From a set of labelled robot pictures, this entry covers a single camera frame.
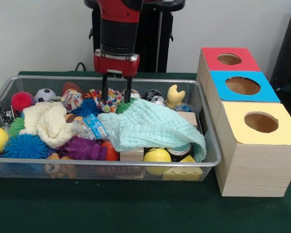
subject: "cloth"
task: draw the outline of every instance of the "cloth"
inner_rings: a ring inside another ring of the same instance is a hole
[[[49,147],[55,149],[69,141],[73,132],[66,123],[66,109],[60,102],[40,102],[24,109],[25,129],[21,133],[39,135]]]
[[[118,127],[118,136],[110,137],[118,152],[136,148],[175,148],[193,143],[194,159],[206,157],[204,136],[175,111],[145,100],[135,101],[122,114],[99,114],[106,129]]]
[[[122,95],[119,91],[114,91],[111,88],[108,89],[108,100],[106,102],[101,101],[100,90],[89,90],[88,93],[83,95],[83,99],[93,98],[97,107],[105,113],[115,113],[118,104],[121,102]]]
[[[82,94],[74,89],[68,89],[63,94],[61,102],[67,108],[67,112],[70,113],[72,110],[80,107],[83,103]]]

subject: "red robot arm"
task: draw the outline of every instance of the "red robot arm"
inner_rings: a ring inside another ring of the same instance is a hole
[[[95,70],[103,74],[102,99],[107,99],[108,74],[121,74],[128,81],[124,101],[129,102],[132,77],[139,55],[134,54],[143,0],[97,0],[100,7],[100,49],[95,51]]]

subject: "black and white ball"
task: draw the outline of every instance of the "black and white ball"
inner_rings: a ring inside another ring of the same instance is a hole
[[[55,97],[56,94],[50,89],[41,89],[34,96],[34,102],[48,102],[51,98]]]

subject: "black cable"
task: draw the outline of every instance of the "black cable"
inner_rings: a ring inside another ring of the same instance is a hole
[[[85,68],[85,65],[83,64],[83,62],[79,62],[74,71],[78,71],[80,65],[83,67],[83,70],[86,71],[86,68]]]

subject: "blue spiky ball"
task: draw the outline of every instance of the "blue spiky ball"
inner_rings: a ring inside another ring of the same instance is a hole
[[[98,114],[102,113],[102,110],[97,107],[93,99],[85,99],[81,106],[73,110],[71,113],[85,118],[91,114],[98,116]]]
[[[46,159],[47,145],[39,136],[32,134],[19,134],[11,137],[4,148],[6,158],[16,159]]]

